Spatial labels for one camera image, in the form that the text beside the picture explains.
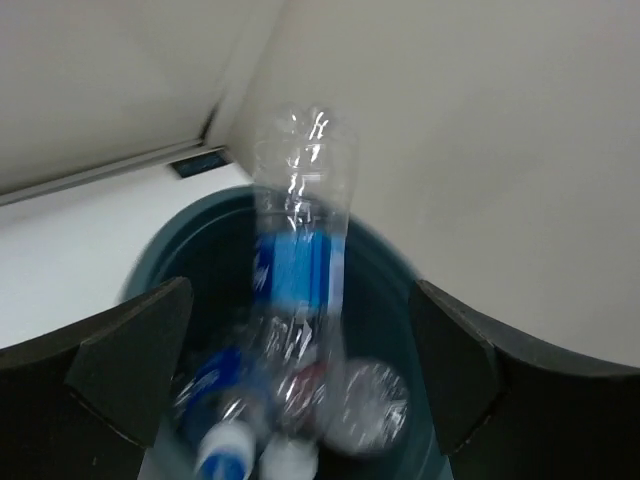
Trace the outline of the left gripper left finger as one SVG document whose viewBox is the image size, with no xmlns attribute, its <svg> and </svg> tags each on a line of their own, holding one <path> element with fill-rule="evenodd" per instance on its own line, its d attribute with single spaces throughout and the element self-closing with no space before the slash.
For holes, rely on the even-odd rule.
<svg viewBox="0 0 640 480">
<path fill-rule="evenodd" d="M 192 304 L 190 281 L 178 277 L 2 349 L 2 478 L 137 478 Z"/>
</svg>

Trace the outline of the red label red cap bottle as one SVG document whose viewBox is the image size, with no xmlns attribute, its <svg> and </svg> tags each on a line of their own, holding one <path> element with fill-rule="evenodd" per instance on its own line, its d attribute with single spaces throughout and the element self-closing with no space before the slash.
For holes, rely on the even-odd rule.
<svg viewBox="0 0 640 480">
<path fill-rule="evenodd" d="M 313 362 L 286 375 L 276 390 L 279 424 L 288 433 L 314 429 L 324 400 L 327 363 Z"/>
</svg>

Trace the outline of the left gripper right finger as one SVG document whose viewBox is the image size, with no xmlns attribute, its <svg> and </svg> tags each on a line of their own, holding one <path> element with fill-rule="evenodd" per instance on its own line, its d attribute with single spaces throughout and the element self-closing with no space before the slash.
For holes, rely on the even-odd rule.
<svg viewBox="0 0 640 480">
<path fill-rule="evenodd" d="M 482 314 L 420 280 L 410 319 L 457 479 L 635 479 L 639 371 Z"/>
</svg>

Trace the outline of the blue label bottle white cap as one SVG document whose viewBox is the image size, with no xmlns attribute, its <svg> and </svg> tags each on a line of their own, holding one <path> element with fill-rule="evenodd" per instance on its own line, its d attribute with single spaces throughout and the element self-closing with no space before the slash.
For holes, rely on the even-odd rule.
<svg viewBox="0 0 640 480">
<path fill-rule="evenodd" d="M 252 337 L 266 378 L 272 428 L 258 461 L 263 479 L 312 479 L 321 441 L 314 429 L 279 424 L 276 390 L 293 370 L 323 361 L 326 386 L 339 384 L 346 354 L 341 317 L 357 141 L 322 105 L 286 103 L 256 132 Z"/>
</svg>

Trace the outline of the black label plastic bottle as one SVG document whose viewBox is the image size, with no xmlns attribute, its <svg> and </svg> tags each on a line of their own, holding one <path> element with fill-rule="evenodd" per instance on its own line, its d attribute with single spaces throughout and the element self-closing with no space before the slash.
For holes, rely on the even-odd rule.
<svg viewBox="0 0 640 480">
<path fill-rule="evenodd" d="M 405 379 L 389 364 L 356 357 L 344 365 L 339 384 L 319 392 L 321 441 L 350 457 L 376 457 L 404 436 L 411 412 Z"/>
</svg>

